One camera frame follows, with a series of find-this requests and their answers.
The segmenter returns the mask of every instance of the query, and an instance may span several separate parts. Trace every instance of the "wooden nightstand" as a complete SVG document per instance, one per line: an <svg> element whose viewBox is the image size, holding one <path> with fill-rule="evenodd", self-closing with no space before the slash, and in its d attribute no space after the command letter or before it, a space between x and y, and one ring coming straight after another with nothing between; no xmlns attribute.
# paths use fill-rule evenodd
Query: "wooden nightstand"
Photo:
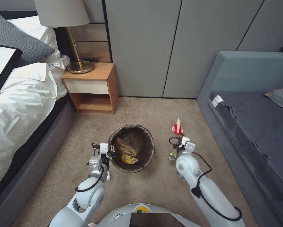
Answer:
<svg viewBox="0 0 283 227"><path fill-rule="evenodd" d="M62 80L79 113L114 114L118 101L114 63L94 63L95 69L83 74L65 72Z"/></svg>

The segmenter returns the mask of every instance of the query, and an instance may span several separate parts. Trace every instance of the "yellow snack bag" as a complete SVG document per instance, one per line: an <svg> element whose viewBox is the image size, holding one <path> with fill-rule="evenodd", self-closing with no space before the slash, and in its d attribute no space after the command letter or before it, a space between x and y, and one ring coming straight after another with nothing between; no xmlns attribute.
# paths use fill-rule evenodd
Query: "yellow snack bag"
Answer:
<svg viewBox="0 0 283 227"><path fill-rule="evenodd" d="M126 154L122 154L121 159L126 164L134 164L135 162L138 162L137 158L134 158L134 157L126 155Z"/></svg>

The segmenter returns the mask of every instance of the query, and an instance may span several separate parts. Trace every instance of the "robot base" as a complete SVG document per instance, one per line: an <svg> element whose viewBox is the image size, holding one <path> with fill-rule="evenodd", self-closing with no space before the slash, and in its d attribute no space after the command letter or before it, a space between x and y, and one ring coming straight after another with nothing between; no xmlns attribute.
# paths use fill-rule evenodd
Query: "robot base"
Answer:
<svg viewBox="0 0 283 227"><path fill-rule="evenodd" d="M142 212L152 212L152 213L169 213L174 218L176 218L180 223L182 223L184 226L190 226L190 227L199 226L181 217L180 215L173 213L172 211L166 208L151 205L151 204L146 204L146 203L133 203L133 204L125 205L123 207L112 210L107 216L105 216L101 220L101 222L97 225L97 227L129 226L131 214L135 213L136 210L139 210Z"/></svg>

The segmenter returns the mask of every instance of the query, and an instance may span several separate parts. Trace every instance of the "gray wall panel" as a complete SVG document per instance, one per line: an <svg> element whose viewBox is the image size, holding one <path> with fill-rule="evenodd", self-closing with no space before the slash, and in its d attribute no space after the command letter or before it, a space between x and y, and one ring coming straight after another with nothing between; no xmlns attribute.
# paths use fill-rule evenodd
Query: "gray wall panel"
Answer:
<svg viewBox="0 0 283 227"><path fill-rule="evenodd" d="M110 62L108 42L76 42L80 58L97 59L98 61Z"/></svg>
<svg viewBox="0 0 283 227"><path fill-rule="evenodd" d="M104 11L101 0L83 0L91 23L104 23Z"/></svg>
<svg viewBox="0 0 283 227"><path fill-rule="evenodd" d="M0 0L0 10L36 11L34 0Z"/></svg>
<svg viewBox="0 0 283 227"><path fill-rule="evenodd" d="M279 51L283 46L283 0L265 0L238 50Z"/></svg>
<svg viewBox="0 0 283 227"><path fill-rule="evenodd" d="M119 95L162 97L181 0L106 0Z"/></svg>
<svg viewBox="0 0 283 227"><path fill-rule="evenodd" d="M219 51L236 50L262 0L183 0L164 97L197 98Z"/></svg>
<svg viewBox="0 0 283 227"><path fill-rule="evenodd" d="M71 30L75 41L108 41L106 25L104 24L87 24L72 27Z"/></svg>

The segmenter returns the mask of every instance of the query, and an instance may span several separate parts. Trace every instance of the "black mesh wastebasket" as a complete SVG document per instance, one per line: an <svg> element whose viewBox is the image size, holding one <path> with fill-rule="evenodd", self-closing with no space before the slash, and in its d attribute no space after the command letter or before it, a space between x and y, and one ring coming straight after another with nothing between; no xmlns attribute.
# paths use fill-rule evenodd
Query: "black mesh wastebasket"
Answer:
<svg viewBox="0 0 283 227"><path fill-rule="evenodd" d="M141 125L126 125L121 127L111 135L109 143L113 145L116 142L117 137L121 137L122 135L129 132L134 132L135 135L139 136L143 141L143 146L136 156L138 162L134 164L124 163L121 160L121 152L115 146L116 156L112 159L112 163L117 169L121 171L134 173L142 171L150 164L155 154L155 148L151 133Z"/></svg>

